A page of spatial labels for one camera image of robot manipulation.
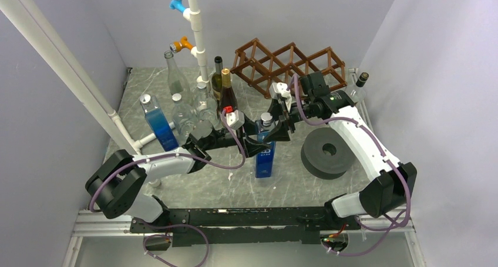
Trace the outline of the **blue bottle silver cap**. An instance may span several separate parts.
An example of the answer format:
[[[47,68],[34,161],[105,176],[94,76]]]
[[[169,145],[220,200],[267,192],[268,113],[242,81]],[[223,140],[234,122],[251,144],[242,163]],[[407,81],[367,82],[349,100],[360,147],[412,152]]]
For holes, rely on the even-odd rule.
[[[275,127],[274,119],[269,112],[261,115],[257,121],[258,134],[257,141],[264,143],[264,139],[269,135],[270,131]],[[275,142],[267,142],[267,148],[256,155],[255,158],[255,177],[268,178],[272,174]]]

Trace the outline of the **brown bottle gold foil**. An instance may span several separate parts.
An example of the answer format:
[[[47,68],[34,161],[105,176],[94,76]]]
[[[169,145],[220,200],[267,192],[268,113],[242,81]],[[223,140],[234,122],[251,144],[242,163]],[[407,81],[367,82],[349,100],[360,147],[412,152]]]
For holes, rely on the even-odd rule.
[[[237,110],[238,102],[232,87],[231,73],[228,68],[224,68],[221,71],[221,82],[220,111],[223,111],[225,107]]]

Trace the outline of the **large clear bottle white stopper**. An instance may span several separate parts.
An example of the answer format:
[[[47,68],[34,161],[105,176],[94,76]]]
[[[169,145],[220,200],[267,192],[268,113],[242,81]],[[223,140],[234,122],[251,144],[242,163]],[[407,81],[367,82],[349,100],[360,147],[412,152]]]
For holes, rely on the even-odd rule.
[[[214,127],[220,124],[217,114],[217,101],[208,92],[205,82],[198,82],[194,92],[194,108],[200,121],[209,121]]]

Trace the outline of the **green bottle grey cap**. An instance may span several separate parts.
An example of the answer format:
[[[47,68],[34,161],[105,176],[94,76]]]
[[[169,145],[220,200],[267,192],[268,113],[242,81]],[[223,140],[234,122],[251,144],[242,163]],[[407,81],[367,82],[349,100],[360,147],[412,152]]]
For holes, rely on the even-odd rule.
[[[221,56],[216,56],[214,58],[214,73],[211,77],[211,88],[213,90],[213,95],[215,99],[220,102],[221,99],[221,87],[222,87],[222,76],[221,71],[223,70],[223,59]]]

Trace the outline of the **clear square bottle black cap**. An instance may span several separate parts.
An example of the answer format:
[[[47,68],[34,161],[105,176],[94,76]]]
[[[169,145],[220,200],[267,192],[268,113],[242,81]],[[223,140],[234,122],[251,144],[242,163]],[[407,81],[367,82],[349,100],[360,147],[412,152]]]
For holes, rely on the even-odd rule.
[[[364,86],[368,79],[369,74],[367,72],[362,72],[355,83],[346,87],[345,93],[353,101],[354,105],[360,104],[366,97]]]

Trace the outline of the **clear bottle dark label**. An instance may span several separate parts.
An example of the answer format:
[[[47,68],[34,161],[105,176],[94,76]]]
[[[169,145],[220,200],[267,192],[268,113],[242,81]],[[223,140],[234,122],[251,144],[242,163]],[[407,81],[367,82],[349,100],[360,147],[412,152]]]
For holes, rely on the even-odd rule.
[[[169,86],[171,95],[180,94],[182,96],[182,99],[187,104],[192,105],[194,101],[193,93],[185,75],[181,72],[176,64],[173,52],[169,50],[165,51],[164,58],[167,63],[167,84]]]

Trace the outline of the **clear bottle chrome cap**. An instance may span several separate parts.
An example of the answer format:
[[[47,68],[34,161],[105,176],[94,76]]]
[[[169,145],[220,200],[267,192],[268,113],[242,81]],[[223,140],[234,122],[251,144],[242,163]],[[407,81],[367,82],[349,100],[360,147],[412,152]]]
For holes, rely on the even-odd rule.
[[[139,102],[144,111],[145,120],[149,124],[156,139],[164,151],[171,151],[179,147],[173,131],[167,121],[156,96],[143,94]]]

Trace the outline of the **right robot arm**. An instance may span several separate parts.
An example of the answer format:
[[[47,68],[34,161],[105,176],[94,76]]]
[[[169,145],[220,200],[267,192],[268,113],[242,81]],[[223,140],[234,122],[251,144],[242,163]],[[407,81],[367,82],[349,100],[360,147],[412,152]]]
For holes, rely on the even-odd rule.
[[[295,124],[327,124],[360,162],[369,180],[355,193],[329,200],[324,222],[331,229],[345,223],[347,217],[369,215],[377,218],[405,204],[411,212],[411,196],[417,170],[412,163],[402,163],[374,135],[364,122],[352,99],[343,91],[330,91],[321,72],[303,77],[293,75],[290,84],[272,83],[269,112],[277,120],[266,141],[288,141]]]

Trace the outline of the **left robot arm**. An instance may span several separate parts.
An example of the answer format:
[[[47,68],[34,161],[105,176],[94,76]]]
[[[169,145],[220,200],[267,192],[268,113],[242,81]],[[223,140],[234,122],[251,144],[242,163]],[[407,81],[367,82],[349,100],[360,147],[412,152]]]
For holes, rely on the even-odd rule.
[[[89,209],[102,212],[108,219],[121,215],[140,218],[155,232],[164,230],[169,223],[168,208],[158,197],[141,192],[145,183],[175,174],[190,174],[205,165],[214,165],[209,150],[235,146],[243,158],[252,157],[269,149],[269,144],[250,138],[255,134],[255,123],[233,131],[216,130],[205,120],[199,122],[187,142],[174,150],[152,154],[131,155],[126,150],[114,152],[87,180],[86,191],[91,200]]]

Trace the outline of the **brown wooden wine rack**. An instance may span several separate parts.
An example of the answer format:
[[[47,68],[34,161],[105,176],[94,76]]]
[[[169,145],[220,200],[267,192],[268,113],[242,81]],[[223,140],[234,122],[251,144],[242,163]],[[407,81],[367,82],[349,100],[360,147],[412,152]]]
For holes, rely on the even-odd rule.
[[[266,99],[272,83],[288,83],[293,75],[321,72],[330,90],[347,86],[345,62],[331,47],[307,56],[294,42],[272,52],[254,38],[235,50],[231,72]]]

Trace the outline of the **dark grey foam spool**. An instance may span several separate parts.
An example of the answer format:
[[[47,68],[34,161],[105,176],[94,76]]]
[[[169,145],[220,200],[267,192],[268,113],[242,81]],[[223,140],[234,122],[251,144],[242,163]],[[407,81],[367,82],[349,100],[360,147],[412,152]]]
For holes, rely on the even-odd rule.
[[[332,128],[317,128],[307,135],[301,147],[301,161],[313,176],[334,180],[354,164],[355,154]]]

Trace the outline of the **clear glass jar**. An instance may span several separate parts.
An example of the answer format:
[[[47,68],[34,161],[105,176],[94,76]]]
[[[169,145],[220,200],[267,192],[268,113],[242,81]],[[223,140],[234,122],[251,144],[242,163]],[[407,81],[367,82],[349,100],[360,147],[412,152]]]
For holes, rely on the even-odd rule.
[[[197,114],[182,99],[180,102],[174,102],[172,115],[174,126],[178,132],[179,143],[184,144],[198,123]]]

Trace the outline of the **small silver cap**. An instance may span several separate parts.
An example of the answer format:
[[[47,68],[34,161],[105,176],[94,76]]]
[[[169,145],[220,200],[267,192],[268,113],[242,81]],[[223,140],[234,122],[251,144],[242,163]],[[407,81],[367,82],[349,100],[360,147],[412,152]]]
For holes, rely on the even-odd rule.
[[[182,95],[180,93],[175,93],[171,98],[174,102],[180,102],[182,100]]]

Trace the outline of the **orange tap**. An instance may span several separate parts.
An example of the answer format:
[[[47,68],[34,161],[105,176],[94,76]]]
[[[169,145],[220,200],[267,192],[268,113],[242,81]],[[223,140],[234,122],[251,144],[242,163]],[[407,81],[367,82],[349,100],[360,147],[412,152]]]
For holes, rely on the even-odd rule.
[[[178,53],[183,49],[188,49],[191,51],[193,48],[193,45],[189,42],[188,37],[183,36],[179,41],[172,42],[170,44],[170,50],[173,53]]]

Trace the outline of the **white pvc pipe stand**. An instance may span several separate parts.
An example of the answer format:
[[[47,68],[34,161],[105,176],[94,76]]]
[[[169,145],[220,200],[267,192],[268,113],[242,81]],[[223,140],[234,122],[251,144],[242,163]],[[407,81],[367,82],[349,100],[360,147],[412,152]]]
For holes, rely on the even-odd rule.
[[[194,45],[190,54],[197,59],[197,63],[200,69],[200,75],[197,78],[197,82],[205,82],[207,84],[207,88],[210,91],[210,78],[208,76],[207,69],[207,55],[204,44],[203,37],[203,26],[201,21],[201,10],[198,7],[197,0],[183,0],[183,5],[190,9],[190,13],[185,11],[182,13],[183,18],[190,23],[191,30],[194,33]]]

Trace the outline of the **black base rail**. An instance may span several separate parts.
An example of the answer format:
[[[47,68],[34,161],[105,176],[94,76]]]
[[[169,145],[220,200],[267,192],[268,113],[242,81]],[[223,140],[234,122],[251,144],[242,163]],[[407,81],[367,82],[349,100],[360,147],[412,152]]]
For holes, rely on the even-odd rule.
[[[266,208],[170,208],[151,224],[132,219],[133,234],[168,234],[174,247],[210,244],[299,242],[319,244],[328,233],[357,231],[353,216],[330,206]]]

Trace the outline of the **white diagonal frame pipe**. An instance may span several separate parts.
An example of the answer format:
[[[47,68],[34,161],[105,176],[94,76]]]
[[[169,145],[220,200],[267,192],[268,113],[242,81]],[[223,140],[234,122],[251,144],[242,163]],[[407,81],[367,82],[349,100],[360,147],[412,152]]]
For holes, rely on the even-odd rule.
[[[1,12],[59,76],[112,140],[132,154],[156,139],[152,133],[134,140],[117,111],[109,104],[34,0],[1,0]]]

